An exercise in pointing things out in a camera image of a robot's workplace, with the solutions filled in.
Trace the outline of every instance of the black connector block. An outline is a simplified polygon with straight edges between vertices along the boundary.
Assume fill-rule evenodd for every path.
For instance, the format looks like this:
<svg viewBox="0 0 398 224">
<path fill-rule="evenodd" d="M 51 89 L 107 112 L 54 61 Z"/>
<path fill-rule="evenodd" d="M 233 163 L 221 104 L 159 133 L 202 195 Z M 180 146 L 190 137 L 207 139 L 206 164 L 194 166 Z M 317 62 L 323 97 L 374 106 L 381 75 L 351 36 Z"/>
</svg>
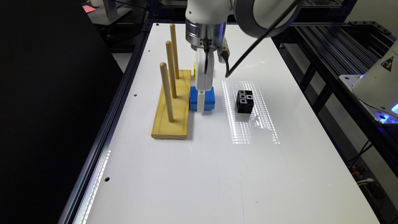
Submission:
<svg viewBox="0 0 398 224">
<path fill-rule="evenodd" d="M 249 90 L 239 90 L 236 99 L 238 113 L 251 114 L 254 107 L 253 92 Z"/>
</svg>

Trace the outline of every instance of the white table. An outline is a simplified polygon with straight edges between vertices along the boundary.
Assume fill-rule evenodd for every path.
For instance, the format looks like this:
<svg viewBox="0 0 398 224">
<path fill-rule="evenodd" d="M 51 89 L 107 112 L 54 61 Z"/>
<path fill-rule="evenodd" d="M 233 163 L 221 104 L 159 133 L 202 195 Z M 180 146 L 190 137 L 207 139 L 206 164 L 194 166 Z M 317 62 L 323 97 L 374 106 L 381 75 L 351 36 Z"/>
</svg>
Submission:
<svg viewBox="0 0 398 224">
<path fill-rule="evenodd" d="M 180 69 L 191 70 L 176 29 Z M 254 42 L 233 25 L 226 38 L 231 65 Z M 166 40 L 169 25 L 153 26 L 76 223 L 378 223 L 270 38 L 227 79 L 216 62 L 215 109 L 190 111 L 187 140 L 152 139 Z M 228 109 L 243 84 L 264 100 L 249 120 Z"/>
</svg>

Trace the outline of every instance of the wooden base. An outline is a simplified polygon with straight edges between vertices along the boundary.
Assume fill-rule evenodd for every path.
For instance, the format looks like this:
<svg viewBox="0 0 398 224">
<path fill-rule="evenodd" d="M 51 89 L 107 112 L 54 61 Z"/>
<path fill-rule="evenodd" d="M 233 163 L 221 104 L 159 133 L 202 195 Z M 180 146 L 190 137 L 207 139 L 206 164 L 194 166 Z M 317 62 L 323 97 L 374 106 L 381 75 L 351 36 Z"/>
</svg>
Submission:
<svg viewBox="0 0 398 224">
<path fill-rule="evenodd" d="M 169 122 L 163 87 L 152 128 L 152 138 L 184 140 L 188 132 L 189 96 L 191 87 L 191 70 L 180 70 L 180 78 L 175 80 L 177 98 L 172 98 L 174 121 Z"/>
</svg>

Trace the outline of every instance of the cable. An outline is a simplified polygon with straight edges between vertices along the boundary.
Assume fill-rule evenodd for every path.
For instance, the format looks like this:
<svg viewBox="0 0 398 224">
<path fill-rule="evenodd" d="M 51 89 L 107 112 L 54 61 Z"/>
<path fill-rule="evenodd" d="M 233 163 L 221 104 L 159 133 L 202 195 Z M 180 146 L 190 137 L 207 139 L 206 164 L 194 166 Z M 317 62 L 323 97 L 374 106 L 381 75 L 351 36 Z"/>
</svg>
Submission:
<svg viewBox="0 0 398 224">
<path fill-rule="evenodd" d="M 370 183 L 370 182 L 374 182 L 374 180 L 372 178 L 367 178 L 366 180 L 360 180 L 357 181 L 357 184 L 362 184 L 362 183 Z"/>
<path fill-rule="evenodd" d="M 224 59 L 225 61 L 225 66 L 226 66 L 226 72 L 229 72 L 229 63 L 228 63 L 228 59 Z"/>
<path fill-rule="evenodd" d="M 224 51 L 223 53 L 221 53 L 222 58 L 225 61 L 225 66 L 226 66 L 226 72 L 229 72 L 229 62 L 228 62 L 228 58 L 229 58 L 229 53 Z"/>
<path fill-rule="evenodd" d="M 368 151 L 371 147 L 373 146 L 373 144 L 371 143 L 366 149 L 363 149 L 363 151 L 359 152 L 356 156 L 352 157 L 350 160 L 348 160 L 347 162 L 351 162 L 354 159 L 356 159 L 359 156 L 362 156 L 362 154 L 364 154 L 366 151 Z"/>
<path fill-rule="evenodd" d="M 267 37 L 267 35 L 269 33 L 271 33 L 275 27 L 277 25 L 280 24 L 280 22 L 282 22 L 283 19 L 285 19 L 285 17 L 291 12 L 291 10 L 293 10 L 294 7 L 296 7 L 296 5 L 299 4 L 301 0 L 295 0 L 285 11 L 284 13 L 282 13 L 282 15 L 279 16 L 279 18 L 265 31 L 265 33 L 263 33 L 248 49 L 245 53 L 243 53 L 243 55 L 239 58 L 239 60 L 234 64 L 234 66 L 232 66 L 231 70 L 228 71 L 225 74 L 225 78 L 228 78 L 236 69 L 236 67 L 250 54 L 250 52 L 257 47 L 258 44 L 260 44 L 260 42 Z"/>
<path fill-rule="evenodd" d="M 397 219 L 398 219 L 398 216 L 390 224 L 393 224 L 395 221 L 397 221 Z"/>
<path fill-rule="evenodd" d="M 147 8 L 145 8 L 145 7 L 136 6 L 136 5 L 133 5 L 133 4 L 127 4 L 127 2 L 121 2 L 121 1 L 116 1 L 116 0 L 112 0 L 112 1 L 118 2 L 118 3 L 121 3 L 121 4 L 126 4 L 126 5 L 128 5 L 128 6 L 134 6 L 134 7 L 138 7 L 138 8 L 141 8 L 141 9 L 145 9 L 146 11 L 149 12 L 149 10 L 148 10 Z"/>
<path fill-rule="evenodd" d="M 355 165 L 355 162 L 359 159 L 359 157 L 362 155 L 361 152 L 364 151 L 366 145 L 370 142 L 370 140 L 366 141 L 365 145 L 362 147 L 362 149 L 360 150 L 360 152 L 358 153 L 358 155 L 356 156 L 354 162 L 351 164 L 351 168 L 349 168 L 349 171 L 351 172 L 351 170 L 353 169 L 353 166 Z"/>
</svg>

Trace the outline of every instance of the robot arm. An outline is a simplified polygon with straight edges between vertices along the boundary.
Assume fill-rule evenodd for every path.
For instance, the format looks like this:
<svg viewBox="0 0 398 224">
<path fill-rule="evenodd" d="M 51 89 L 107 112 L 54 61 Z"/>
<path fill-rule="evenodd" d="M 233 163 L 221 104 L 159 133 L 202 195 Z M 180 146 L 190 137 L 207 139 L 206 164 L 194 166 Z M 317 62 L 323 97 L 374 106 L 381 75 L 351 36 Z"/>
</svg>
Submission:
<svg viewBox="0 0 398 224">
<path fill-rule="evenodd" d="M 245 33 L 259 37 L 293 2 L 295 0 L 188 0 L 185 38 L 197 51 L 198 112 L 203 112 L 205 92 L 213 86 L 213 52 L 218 51 L 221 63 L 229 55 L 224 40 L 227 17 L 234 14 Z M 301 0 L 268 37 L 286 29 L 299 13 L 303 2 Z"/>
</svg>

